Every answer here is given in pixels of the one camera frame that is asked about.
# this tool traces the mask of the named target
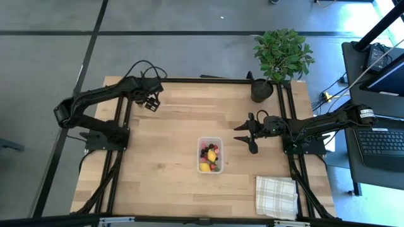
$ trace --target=keyboard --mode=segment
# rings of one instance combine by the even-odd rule
[[[365,166],[404,172],[404,130],[356,129],[355,136]]]

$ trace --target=red fruit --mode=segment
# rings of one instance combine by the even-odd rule
[[[210,164],[210,170],[214,170],[217,166],[213,163]]]

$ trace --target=potted plant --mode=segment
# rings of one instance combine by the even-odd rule
[[[305,40],[295,30],[287,28],[265,32],[262,37],[255,38],[259,45],[254,47],[257,50],[254,56],[261,62],[266,79],[252,79],[251,99],[254,102],[263,102],[272,95],[270,79],[282,83],[287,76],[292,79],[295,73],[300,77],[309,73],[308,66],[314,63],[314,59],[309,55],[313,51],[309,44],[304,44]]]

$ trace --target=plant pot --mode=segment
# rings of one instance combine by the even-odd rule
[[[273,93],[272,84],[265,79],[256,79],[251,84],[251,99],[256,103],[261,103],[269,98]]]

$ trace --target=green plant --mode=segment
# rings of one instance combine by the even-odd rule
[[[266,80],[279,83],[286,75],[292,79],[294,73],[300,76],[309,73],[308,66],[314,63],[314,59],[309,55],[313,53],[309,44],[303,44],[305,40],[295,30],[287,28],[265,32],[262,37],[255,38],[259,45],[254,47],[257,50],[254,56],[261,61]]]

